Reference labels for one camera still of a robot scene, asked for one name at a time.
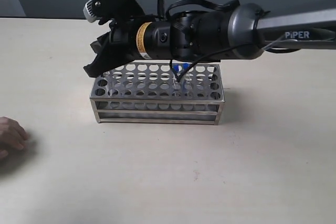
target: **test tube rack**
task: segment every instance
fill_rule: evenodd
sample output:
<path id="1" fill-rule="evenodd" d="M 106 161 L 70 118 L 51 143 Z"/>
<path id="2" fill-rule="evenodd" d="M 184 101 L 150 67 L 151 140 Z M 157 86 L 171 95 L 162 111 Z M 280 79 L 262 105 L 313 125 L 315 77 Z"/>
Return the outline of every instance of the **test tube rack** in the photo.
<path id="1" fill-rule="evenodd" d="M 90 101 L 98 123 L 212 125 L 219 124 L 225 102 L 217 64 L 198 64 L 177 83 L 168 63 L 142 62 L 96 78 Z"/>

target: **white table surface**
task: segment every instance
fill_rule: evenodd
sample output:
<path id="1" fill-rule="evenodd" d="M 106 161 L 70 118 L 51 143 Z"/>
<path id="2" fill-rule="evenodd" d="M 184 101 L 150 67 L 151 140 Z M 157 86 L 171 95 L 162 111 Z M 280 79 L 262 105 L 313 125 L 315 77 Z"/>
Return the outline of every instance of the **white table surface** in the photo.
<path id="1" fill-rule="evenodd" d="M 222 61 L 222 124 L 98 124 L 82 69 L 107 31 L 0 19 L 0 223 L 334 223 L 336 51 Z"/>

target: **yellow label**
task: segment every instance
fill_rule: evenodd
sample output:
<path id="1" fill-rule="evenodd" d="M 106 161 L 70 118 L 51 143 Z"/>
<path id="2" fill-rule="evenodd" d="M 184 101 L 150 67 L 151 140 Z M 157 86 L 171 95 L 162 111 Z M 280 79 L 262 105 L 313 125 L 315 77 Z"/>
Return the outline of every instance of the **yellow label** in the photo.
<path id="1" fill-rule="evenodd" d="M 145 31 L 147 27 L 149 26 L 151 22 L 146 22 L 143 23 L 137 34 L 136 34 L 136 43 L 137 43 L 137 48 L 140 54 L 146 54 L 146 49 L 145 49 L 145 42 L 144 42 L 144 36 L 145 36 Z"/>

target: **human hand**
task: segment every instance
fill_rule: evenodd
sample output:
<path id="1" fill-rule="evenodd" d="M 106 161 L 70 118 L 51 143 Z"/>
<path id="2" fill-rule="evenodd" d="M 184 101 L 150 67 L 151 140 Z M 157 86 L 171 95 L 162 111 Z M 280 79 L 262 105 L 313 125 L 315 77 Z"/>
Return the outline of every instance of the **human hand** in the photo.
<path id="1" fill-rule="evenodd" d="M 13 119 L 0 118 L 0 144 L 7 145 L 17 150 L 26 147 L 25 141 L 28 139 L 26 131 Z M 8 151 L 0 148 L 0 159 L 5 158 Z"/>

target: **robotic arm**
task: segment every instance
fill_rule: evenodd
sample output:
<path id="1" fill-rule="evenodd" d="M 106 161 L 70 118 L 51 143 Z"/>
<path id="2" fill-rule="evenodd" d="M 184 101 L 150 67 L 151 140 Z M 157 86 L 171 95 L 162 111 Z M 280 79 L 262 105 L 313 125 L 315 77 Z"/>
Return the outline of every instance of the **robotic arm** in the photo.
<path id="1" fill-rule="evenodd" d="M 209 12 L 170 13 L 184 5 L 199 5 Z M 146 15 L 136 0 L 89 0 L 83 11 L 91 23 L 110 22 L 110 30 L 91 44 L 97 56 L 84 70 L 92 78 L 134 60 L 153 59 L 170 60 L 180 81 L 199 62 L 252 60 L 264 51 L 336 49 L 336 0 L 283 12 L 241 5 L 238 0 L 226 4 L 182 0 L 165 11 L 164 0 L 157 0 L 157 15 Z M 191 65 L 178 76 L 173 60 Z"/>

